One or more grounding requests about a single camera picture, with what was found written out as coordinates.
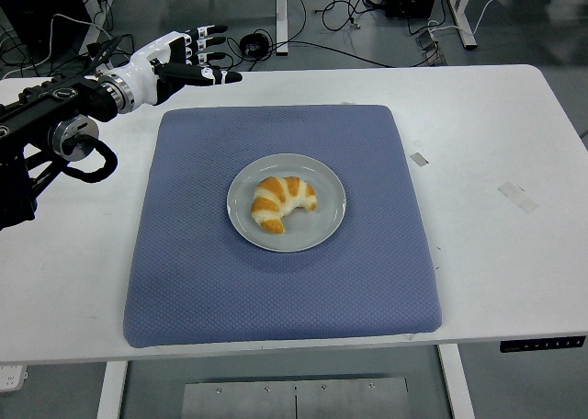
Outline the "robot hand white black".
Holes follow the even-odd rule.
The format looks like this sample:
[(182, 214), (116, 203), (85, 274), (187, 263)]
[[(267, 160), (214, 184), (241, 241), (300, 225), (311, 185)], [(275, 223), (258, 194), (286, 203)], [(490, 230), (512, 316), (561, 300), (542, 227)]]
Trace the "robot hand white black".
[(209, 64), (226, 56), (224, 52), (210, 52), (209, 48), (226, 41), (223, 34), (227, 29), (225, 25), (208, 25), (172, 31), (135, 51), (130, 62), (117, 70), (130, 94), (129, 106), (160, 105), (186, 85), (241, 82), (241, 74)]

